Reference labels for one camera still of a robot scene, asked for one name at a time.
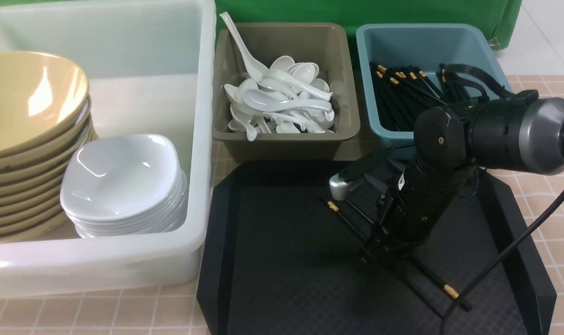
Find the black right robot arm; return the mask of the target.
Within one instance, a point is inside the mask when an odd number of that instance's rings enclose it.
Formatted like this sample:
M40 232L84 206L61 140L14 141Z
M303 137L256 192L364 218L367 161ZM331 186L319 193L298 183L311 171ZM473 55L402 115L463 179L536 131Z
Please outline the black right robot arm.
M423 112L416 154L404 168L386 156L386 192L363 245L371 261L391 262L424 244L477 167L555 175L564 170L564 99L526 90L508 100Z

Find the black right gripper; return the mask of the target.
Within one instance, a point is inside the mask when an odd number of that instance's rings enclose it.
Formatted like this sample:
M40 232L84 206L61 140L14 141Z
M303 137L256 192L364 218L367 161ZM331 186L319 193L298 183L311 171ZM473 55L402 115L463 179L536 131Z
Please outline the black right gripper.
M398 187L390 186L378 199L377 214L362 246L362 257L388 266L428 240L443 216L443 204L432 200L414 206L400 197Z

